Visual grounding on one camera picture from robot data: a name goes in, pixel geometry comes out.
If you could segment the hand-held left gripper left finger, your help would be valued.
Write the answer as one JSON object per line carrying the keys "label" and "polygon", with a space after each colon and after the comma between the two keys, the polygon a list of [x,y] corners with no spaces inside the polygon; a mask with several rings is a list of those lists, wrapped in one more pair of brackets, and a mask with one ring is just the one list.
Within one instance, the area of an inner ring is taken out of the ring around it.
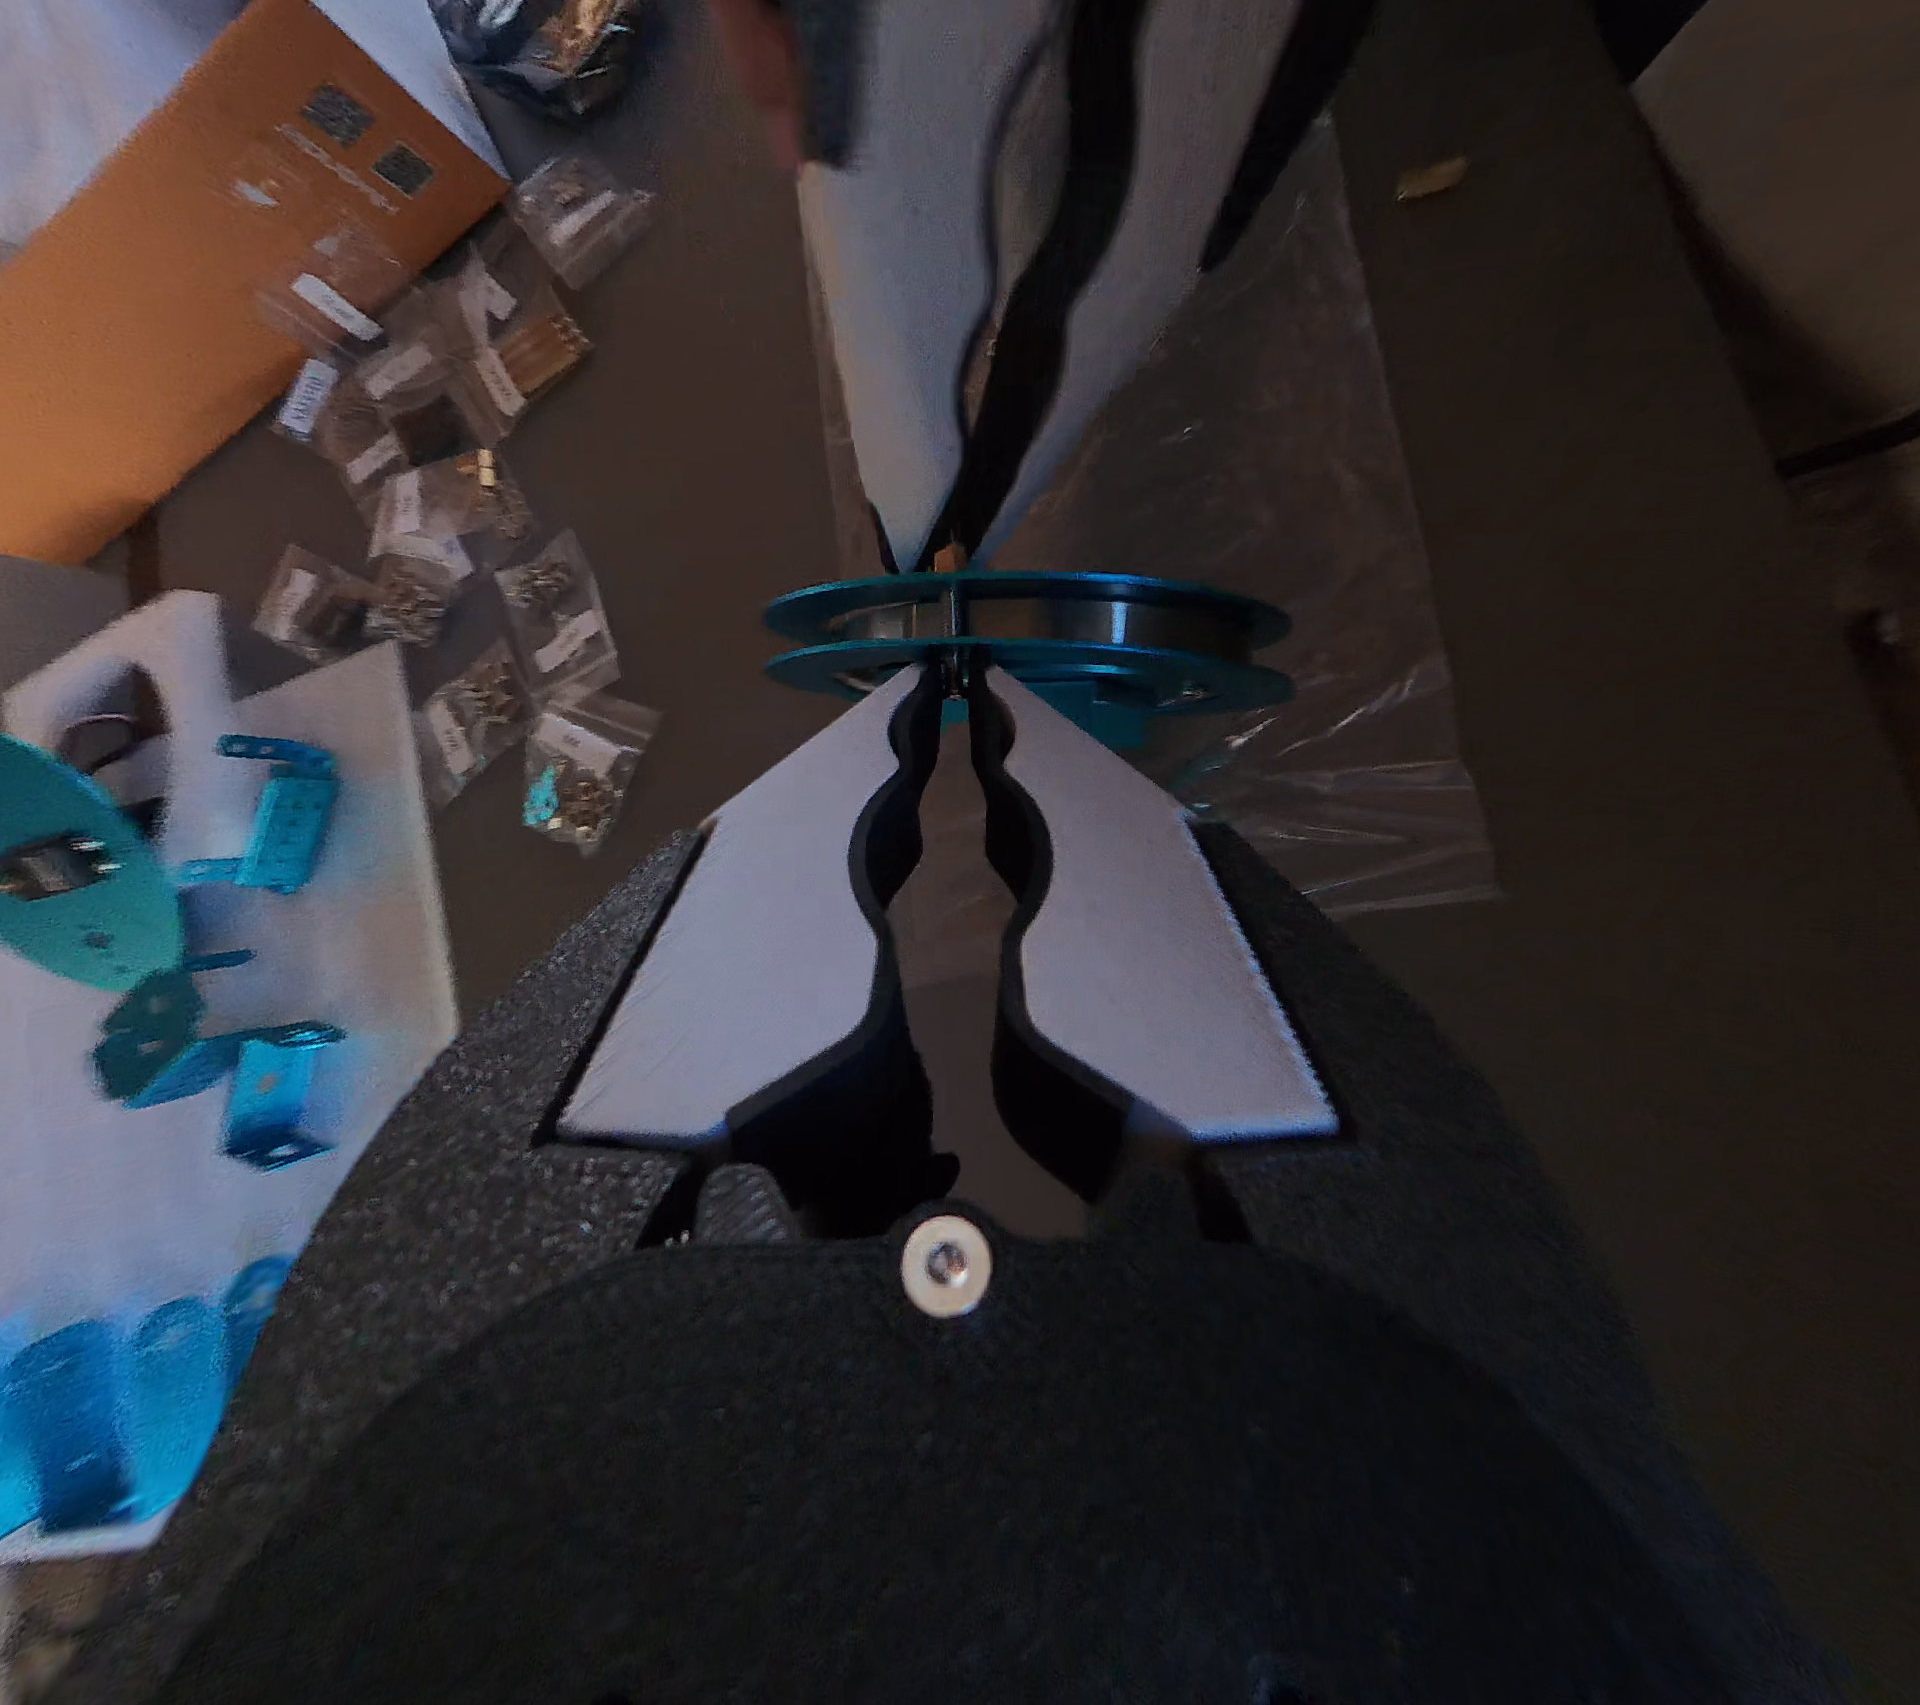
{"label": "hand-held left gripper left finger", "polygon": [[931,689],[908,667],[725,802],[560,1109],[571,1143],[719,1143],[896,987]]}

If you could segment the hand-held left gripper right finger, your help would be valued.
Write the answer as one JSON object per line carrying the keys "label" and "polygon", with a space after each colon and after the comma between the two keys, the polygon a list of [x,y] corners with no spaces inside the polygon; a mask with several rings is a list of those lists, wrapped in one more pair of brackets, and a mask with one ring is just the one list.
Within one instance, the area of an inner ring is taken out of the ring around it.
{"label": "hand-held left gripper right finger", "polygon": [[1336,1135],[1188,809],[1009,668],[972,682],[983,854],[1013,897],[990,1084],[1021,1145]]}

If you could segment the blue metal turntable assembly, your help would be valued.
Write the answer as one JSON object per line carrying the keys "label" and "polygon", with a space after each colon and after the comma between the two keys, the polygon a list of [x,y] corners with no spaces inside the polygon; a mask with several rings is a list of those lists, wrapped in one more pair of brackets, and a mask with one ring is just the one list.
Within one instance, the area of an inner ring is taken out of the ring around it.
{"label": "blue metal turntable assembly", "polygon": [[849,706],[931,686],[931,740],[944,706],[970,708],[990,667],[1097,743],[1134,751],[1153,720],[1269,708],[1293,679],[1264,656],[1293,636],[1266,599],[1109,571],[900,571],[797,589],[763,610],[779,638],[766,676]]}

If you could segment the grey desk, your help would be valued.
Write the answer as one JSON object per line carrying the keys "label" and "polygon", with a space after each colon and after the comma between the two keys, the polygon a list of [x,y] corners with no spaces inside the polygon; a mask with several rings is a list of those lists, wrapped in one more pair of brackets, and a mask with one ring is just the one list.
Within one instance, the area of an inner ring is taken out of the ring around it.
{"label": "grey desk", "polygon": [[[760,610],[837,568],[797,207],[700,0],[589,129],[656,215],[515,445],[662,712],[606,854],[496,766],[437,823],[476,1015],[821,726]],[[1385,0],[1336,143],[1498,900],[1354,922],[1493,1080],[1711,1502],[1917,1698],[1917,817],[1587,0]],[[1410,164],[1467,182],[1396,203]]]}

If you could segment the large clear plastic bag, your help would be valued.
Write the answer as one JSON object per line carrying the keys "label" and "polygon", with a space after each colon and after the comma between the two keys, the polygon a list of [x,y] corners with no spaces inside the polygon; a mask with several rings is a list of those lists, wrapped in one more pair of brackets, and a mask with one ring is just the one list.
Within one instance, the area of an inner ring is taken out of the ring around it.
{"label": "large clear plastic bag", "polygon": [[1329,117],[992,568],[1285,610],[1293,700],[1153,718],[1130,762],[1336,922],[1498,897]]}

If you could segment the dark shiny component bag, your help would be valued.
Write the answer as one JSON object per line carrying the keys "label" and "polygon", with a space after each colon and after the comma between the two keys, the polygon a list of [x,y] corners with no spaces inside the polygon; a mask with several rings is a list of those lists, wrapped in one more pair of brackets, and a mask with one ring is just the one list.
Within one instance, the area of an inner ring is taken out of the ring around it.
{"label": "dark shiny component bag", "polygon": [[552,122],[589,125],[628,92],[651,0],[433,0],[453,67]]}

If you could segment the pile of small hardware bags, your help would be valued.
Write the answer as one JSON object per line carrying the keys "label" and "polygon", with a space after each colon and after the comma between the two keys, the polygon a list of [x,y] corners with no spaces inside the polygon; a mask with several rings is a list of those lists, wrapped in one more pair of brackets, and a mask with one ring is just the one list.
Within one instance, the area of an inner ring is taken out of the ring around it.
{"label": "pile of small hardware bags", "polygon": [[253,629],[304,663],[375,643],[433,653],[491,589],[501,633],[416,708],[444,806],[523,751],[522,826],[600,854],[661,716],[620,700],[611,619],[574,529],[545,534],[505,443],[589,368],[562,300],[638,237],[651,196],[598,159],[547,159],[443,277],[403,280],[373,229],[333,225],[261,290],[300,368],[275,432],[325,462],[367,529],[357,571],[289,545]]}

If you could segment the person's beige jacket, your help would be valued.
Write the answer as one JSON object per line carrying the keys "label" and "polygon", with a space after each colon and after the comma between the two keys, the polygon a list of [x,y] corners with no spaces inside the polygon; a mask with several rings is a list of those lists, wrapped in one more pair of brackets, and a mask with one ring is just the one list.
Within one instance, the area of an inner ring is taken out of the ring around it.
{"label": "person's beige jacket", "polygon": [[1784,476],[1917,468],[1917,0],[1707,0],[1636,81]]}

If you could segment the white foam block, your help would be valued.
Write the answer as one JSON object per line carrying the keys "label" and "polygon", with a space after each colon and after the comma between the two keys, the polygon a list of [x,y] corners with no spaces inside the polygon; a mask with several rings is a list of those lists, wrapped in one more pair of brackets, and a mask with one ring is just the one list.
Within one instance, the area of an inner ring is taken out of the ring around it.
{"label": "white foam block", "polygon": [[177,823],[212,817],[223,799],[218,740],[232,718],[223,616],[215,594],[170,590],[85,636],[11,686],[4,697],[4,726],[52,751],[97,708],[97,697],[134,668],[161,694],[170,736],[170,786],[165,788],[170,817]]}

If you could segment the teal round plate with servo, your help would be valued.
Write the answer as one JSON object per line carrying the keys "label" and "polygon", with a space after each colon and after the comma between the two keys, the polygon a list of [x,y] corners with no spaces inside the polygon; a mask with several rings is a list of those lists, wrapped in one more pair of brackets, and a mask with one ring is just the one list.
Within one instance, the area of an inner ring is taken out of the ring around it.
{"label": "teal round plate with servo", "polygon": [[179,890],[146,833],[67,760],[4,736],[4,945],[127,995],[185,963]]}

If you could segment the orange and white cardboard box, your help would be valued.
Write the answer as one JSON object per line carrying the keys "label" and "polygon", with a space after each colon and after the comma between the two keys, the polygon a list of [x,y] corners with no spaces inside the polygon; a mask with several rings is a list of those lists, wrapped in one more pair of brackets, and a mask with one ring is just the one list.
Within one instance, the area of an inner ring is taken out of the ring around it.
{"label": "orange and white cardboard box", "polygon": [[433,264],[505,166],[427,0],[4,0],[4,554],[80,563],[296,374],[333,225]]}

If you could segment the small blue angled bracket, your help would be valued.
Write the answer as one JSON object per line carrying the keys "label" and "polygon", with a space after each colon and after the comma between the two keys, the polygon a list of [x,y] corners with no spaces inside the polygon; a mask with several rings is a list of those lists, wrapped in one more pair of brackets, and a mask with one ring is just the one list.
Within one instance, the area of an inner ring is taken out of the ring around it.
{"label": "small blue angled bracket", "polygon": [[344,1040],[347,1034],[326,1020],[261,1024],[218,1037],[226,1068],[221,1156],[275,1172],[333,1155],[337,1143],[313,1119],[313,1096],[317,1060]]}

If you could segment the blue perforated metal bracket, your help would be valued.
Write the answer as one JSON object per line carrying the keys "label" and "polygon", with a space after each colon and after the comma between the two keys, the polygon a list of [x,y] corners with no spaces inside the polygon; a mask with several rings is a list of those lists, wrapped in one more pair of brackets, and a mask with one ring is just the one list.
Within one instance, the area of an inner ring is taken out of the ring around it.
{"label": "blue perforated metal bracket", "polygon": [[340,760],[330,748],[289,736],[221,734],[215,751],[269,769],[246,851],[177,865],[179,887],[232,883],[296,897],[317,870],[340,799]]}

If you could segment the teal folded metal bracket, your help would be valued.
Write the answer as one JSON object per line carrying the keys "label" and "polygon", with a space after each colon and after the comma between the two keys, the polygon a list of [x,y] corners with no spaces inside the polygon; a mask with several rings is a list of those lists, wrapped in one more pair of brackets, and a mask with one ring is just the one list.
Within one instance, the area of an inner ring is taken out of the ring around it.
{"label": "teal folded metal bracket", "polygon": [[201,974],[238,969],[253,947],[192,953],[183,965],[143,978],[111,1015],[92,1051],[97,1091],[130,1111],[205,1094],[232,1068],[231,1037],[205,1037]]}

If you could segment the blue U-shaped metal bracket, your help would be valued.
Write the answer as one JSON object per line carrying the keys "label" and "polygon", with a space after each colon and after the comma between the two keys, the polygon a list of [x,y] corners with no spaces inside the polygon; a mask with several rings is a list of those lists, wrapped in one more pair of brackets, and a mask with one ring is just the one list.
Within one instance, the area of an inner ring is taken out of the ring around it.
{"label": "blue U-shaped metal bracket", "polygon": [[275,1315],[280,1296],[290,1269],[296,1266],[293,1253],[269,1253],[246,1263],[223,1291],[221,1301],[221,1326],[223,1326],[223,1382],[226,1389],[238,1383],[246,1374],[253,1354]]}
{"label": "blue U-shaped metal bracket", "polygon": [[130,1338],[130,1521],[174,1507],[194,1484],[226,1404],[223,1322],[202,1296],[151,1307]]}
{"label": "blue U-shaped metal bracket", "polygon": [[24,1344],[4,1369],[4,1424],[24,1455],[29,1516],[43,1534],[127,1516],[134,1468],[108,1322],[76,1322]]}

